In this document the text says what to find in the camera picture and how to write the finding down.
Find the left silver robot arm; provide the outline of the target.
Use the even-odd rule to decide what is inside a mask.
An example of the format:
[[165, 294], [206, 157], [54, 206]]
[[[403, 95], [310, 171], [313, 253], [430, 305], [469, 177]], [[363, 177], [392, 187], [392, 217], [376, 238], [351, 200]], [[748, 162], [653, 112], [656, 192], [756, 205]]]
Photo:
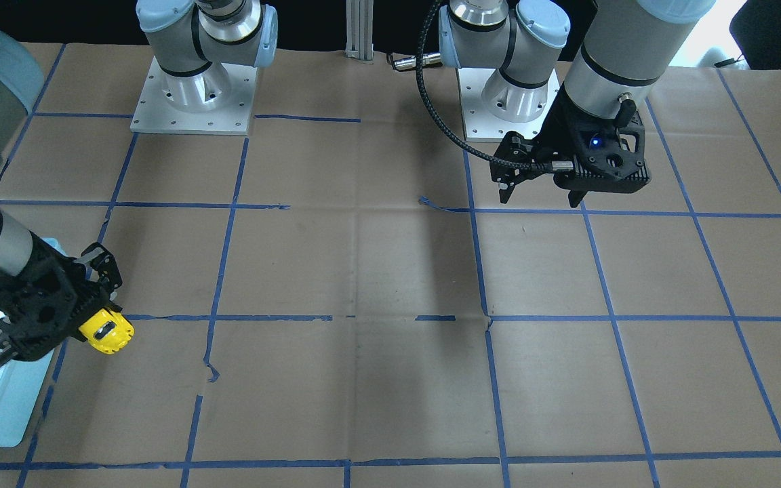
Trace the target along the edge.
[[[713, 1], [598, 1], [574, 61], [545, 101], [573, 22], [553, 1], [434, 1], [419, 34], [416, 84], [444, 135], [489, 163], [501, 203], [550, 175], [577, 207], [590, 192], [632, 194], [651, 182], [639, 108]], [[491, 70], [481, 96], [496, 117], [524, 123], [545, 114], [536, 133], [508, 130], [492, 155], [457, 136], [437, 114], [424, 82], [425, 38], [438, 25], [442, 63]]]

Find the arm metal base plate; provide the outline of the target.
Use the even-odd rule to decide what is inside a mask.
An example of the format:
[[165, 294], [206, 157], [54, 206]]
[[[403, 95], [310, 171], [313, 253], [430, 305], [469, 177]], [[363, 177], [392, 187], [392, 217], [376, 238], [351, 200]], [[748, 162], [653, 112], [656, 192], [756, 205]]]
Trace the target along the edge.
[[468, 143], [501, 142], [515, 131], [537, 136], [560, 89], [556, 71], [546, 84], [525, 89], [510, 84], [496, 69], [458, 69], [464, 139]]
[[141, 134], [247, 136], [257, 77], [257, 68], [235, 64], [174, 77], [153, 60], [130, 127]]

